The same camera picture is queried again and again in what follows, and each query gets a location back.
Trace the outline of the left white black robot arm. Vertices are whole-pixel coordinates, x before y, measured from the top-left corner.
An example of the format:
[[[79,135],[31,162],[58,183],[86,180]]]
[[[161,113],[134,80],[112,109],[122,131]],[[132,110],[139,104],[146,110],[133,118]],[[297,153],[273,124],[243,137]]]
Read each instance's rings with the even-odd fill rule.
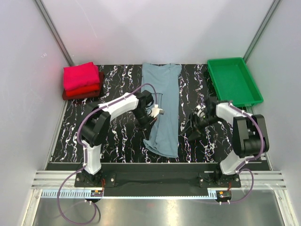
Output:
[[[111,121],[127,112],[132,112],[136,127],[143,138],[150,139],[151,129],[157,117],[147,112],[154,104],[152,94],[144,90],[123,96],[104,104],[92,104],[85,110],[84,119],[77,132],[78,144],[83,146],[84,162],[81,173],[77,173],[77,182],[91,186],[100,186],[104,182],[101,175],[101,147],[106,140]]]

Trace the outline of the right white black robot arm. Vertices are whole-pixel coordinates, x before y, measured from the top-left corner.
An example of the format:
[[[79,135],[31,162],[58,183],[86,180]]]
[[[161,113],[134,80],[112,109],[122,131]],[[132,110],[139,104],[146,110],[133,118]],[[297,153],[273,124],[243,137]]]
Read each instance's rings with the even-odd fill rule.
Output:
[[[205,106],[195,107],[182,134],[189,142],[199,140],[206,127],[219,121],[226,121],[232,126],[233,150],[204,181],[208,185],[222,187],[237,180],[246,164],[269,150],[269,138],[263,115],[247,113],[230,101],[219,101],[215,97],[208,98]]]

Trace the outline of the grey blue t shirt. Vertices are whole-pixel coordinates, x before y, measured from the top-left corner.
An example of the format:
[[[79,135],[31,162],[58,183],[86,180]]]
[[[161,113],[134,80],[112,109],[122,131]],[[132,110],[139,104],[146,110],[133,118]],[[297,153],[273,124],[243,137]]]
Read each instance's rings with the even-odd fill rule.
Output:
[[[178,157],[179,132],[179,85],[178,79],[182,71],[181,65],[142,66],[142,84],[149,83],[156,90],[156,95],[150,86],[144,86],[158,100],[158,107],[164,114],[157,117],[151,129],[150,139],[144,140],[145,147],[157,154],[169,158]]]

